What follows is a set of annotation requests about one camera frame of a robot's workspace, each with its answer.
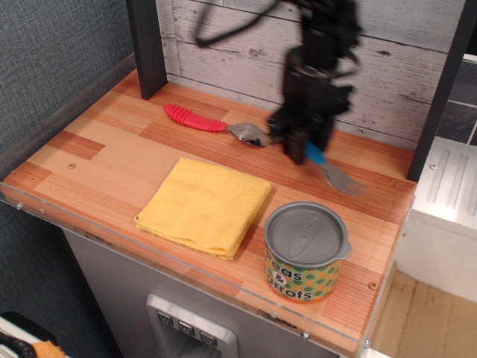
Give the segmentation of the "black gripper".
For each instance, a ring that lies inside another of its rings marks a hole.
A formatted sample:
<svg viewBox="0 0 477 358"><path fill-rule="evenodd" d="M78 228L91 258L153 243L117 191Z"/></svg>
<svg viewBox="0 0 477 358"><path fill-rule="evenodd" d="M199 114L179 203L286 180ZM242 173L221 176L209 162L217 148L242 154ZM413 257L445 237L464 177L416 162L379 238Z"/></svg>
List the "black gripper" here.
<svg viewBox="0 0 477 358"><path fill-rule="evenodd" d="M271 115L268 125L284 131L283 149L297 165L305 158L310 141L325 151L334 129L335 117L348 111L353 86L336 86L328 78L313 78L287 70L282 84L284 102Z"/></svg>

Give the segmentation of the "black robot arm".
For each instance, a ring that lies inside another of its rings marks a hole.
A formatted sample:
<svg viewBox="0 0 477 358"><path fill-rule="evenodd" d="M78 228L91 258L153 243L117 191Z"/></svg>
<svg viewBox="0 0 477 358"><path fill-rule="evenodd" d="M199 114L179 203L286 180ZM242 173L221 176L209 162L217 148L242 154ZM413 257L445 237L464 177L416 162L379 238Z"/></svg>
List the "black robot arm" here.
<svg viewBox="0 0 477 358"><path fill-rule="evenodd" d="M284 102L268 120L273 142L301 164L310 144L325 150L335 117L350 108L353 86L338 86L336 79L351 75L340 70L340 60L357 64L351 48L361 30L356 1L298 1L302 42L285 56L282 82Z"/></svg>

